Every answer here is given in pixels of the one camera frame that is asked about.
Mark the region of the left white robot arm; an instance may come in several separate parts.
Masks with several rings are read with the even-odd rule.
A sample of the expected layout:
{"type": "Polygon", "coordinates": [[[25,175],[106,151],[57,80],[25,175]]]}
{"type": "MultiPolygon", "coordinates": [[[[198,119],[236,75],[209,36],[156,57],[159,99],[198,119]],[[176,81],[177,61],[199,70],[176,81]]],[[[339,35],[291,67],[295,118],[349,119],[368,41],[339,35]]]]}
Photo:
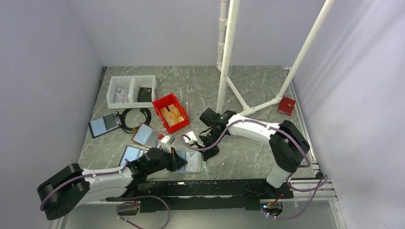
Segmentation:
{"type": "Polygon", "coordinates": [[[164,169],[174,172],[187,163],[174,148],[167,152],[155,147],[136,160],[126,160],[124,165],[110,169],[84,169],[73,163],[37,187],[40,211],[48,220],[55,220],[88,202],[132,200],[149,175],[164,169]]]}

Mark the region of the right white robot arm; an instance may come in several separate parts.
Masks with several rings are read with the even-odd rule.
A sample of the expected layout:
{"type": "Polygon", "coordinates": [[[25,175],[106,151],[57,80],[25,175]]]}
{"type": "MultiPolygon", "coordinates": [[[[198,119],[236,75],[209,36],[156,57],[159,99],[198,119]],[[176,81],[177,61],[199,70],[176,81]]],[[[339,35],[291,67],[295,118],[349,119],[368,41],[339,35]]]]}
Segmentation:
{"type": "Polygon", "coordinates": [[[300,167],[310,167],[310,145],[298,128],[289,120],[266,123],[244,117],[233,111],[216,113],[207,108],[199,117],[210,132],[203,140],[206,150],[216,147],[225,135],[242,136],[269,144],[275,165],[266,176],[263,192],[269,198],[281,193],[282,184],[300,167]]]}

